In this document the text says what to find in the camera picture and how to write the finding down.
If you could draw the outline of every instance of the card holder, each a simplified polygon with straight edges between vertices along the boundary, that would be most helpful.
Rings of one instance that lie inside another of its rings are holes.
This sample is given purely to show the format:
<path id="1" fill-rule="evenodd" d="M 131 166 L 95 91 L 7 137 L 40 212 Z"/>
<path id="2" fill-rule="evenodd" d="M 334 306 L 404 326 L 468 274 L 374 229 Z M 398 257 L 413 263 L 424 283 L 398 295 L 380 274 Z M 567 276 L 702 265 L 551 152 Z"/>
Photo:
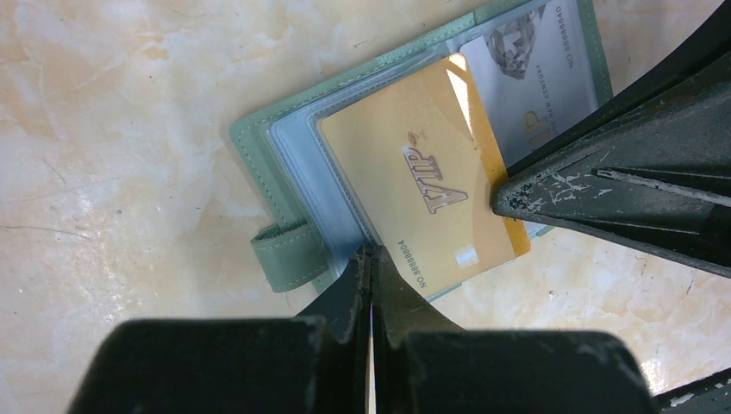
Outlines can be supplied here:
<path id="1" fill-rule="evenodd" d="M 291 168 L 288 165 L 288 160 L 285 159 L 287 149 L 283 149 L 281 145 L 278 146 L 276 140 L 272 139 L 272 125 L 308 105 L 319 102 L 325 103 L 327 106 L 326 101 L 329 98 L 348 88 L 357 89 L 358 85 L 362 86 L 361 89 L 365 88 L 359 95 L 351 96 L 350 100 L 347 98 L 341 98 L 340 101 L 335 98 L 330 99 L 331 109 L 338 105 L 347 106 L 348 102 L 352 102 L 353 97 L 365 96 L 368 91 L 377 91 L 379 87 L 388 85 L 419 67 L 424 67 L 430 62 L 456 51 L 455 49 L 464 44 L 470 35 L 479 35 L 476 32 L 470 34 L 470 30 L 474 31 L 481 24 L 511 11 L 513 14 L 519 14 L 522 9 L 535 8 L 546 2 L 545 0 L 493 1 L 392 52 L 374 58 L 232 124 L 229 129 L 230 137 L 275 218 L 275 223 L 271 227 L 262 230 L 252 240 L 254 252 L 275 292 L 286 292 L 310 281 L 313 281 L 317 291 L 321 292 L 335 280 L 341 270 L 340 263 L 334 262 L 334 250 L 340 249 L 335 255 L 340 258 L 343 254 L 347 255 L 344 252 L 349 249 L 354 250 L 357 247 L 355 245 L 363 241 L 362 237 L 358 238 L 355 230 L 360 235 L 370 234 L 372 238 L 368 240 L 369 242 L 377 240 L 369 229 L 367 220 L 363 220 L 357 223 L 358 228 L 350 228 L 353 235 L 350 239 L 346 236 L 345 241 L 339 241 L 337 246 L 334 246 L 332 242 L 329 245 L 326 243 L 322 236 L 322 229 L 318 228 L 314 218 L 314 214 L 322 213 L 313 211 L 311 206 L 305 202 L 307 197 L 303 197 L 303 189 L 305 191 L 318 189 L 322 183 L 301 185 L 301 177 L 295 176 L 302 170 Z M 611 97 L 611 88 L 598 37 L 596 19 L 589 0 L 577 0 L 577 3 L 587 51 L 590 52 L 589 61 L 597 101 L 603 104 Z M 310 122 L 310 132 L 316 129 L 313 122 Z M 319 191 L 335 190 L 338 197 L 334 200 L 343 200 L 348 204 L 347 208 L 350 211 L 357 210 L 353 207 L 353 201 L 348 201 L 347 191 L 344 192 L 342 189 L 343 185 L 339 183 L 336 188 L 323 186 L 319 188 Z M 342 232 L 344 228 L 334 229 L 334 231 L 347 234 L 347 232 Z"/>

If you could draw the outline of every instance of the marble surface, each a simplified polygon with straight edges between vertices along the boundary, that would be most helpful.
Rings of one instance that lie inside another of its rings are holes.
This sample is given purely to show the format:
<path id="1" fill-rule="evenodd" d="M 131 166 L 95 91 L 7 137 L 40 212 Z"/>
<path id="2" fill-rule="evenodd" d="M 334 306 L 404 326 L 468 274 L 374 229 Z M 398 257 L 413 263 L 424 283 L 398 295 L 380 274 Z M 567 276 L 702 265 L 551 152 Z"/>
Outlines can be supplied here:
<path id="1" fill-rule="evenodd" d="M 228 125 L 484 0 L 0 3 L 0 412 L 59 412 L 130 317 L 289 316 Z M 721 0 L 596 0 L 624 88 Z M 653 391 L 731 365 L 731 281 L 554 230 L 436 302 L 469 328 L 606 329 Z"/>

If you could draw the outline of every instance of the green leather card holder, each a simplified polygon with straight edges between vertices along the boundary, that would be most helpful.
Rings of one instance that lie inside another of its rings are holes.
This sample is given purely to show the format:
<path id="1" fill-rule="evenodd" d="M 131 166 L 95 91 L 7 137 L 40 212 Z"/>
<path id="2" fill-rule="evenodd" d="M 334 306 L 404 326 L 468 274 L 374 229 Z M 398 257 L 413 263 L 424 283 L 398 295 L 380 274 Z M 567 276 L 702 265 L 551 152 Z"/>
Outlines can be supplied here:
<path id="1" fill-rule="evenodd" d="M 335 280 L 337 274 L 329 265 L 330 254 L 322 234 L 314 225 L 300 191 L 268 135 L 272 122 L 525 3 L 529 1 L 495 0 L 487 3 L 391 52 L 242 117 L 231 125 L 231 140 L 275 219 L 271 227 L 263 229 L 252 240 L 253 250 L 275 292 L 286 292 L 310 281 L 321 292 Z M 612 91 L 596 18 L 590 0 L 577 0 L 577 4 L 597 101 L 601 105 L 612 97 Z"/>

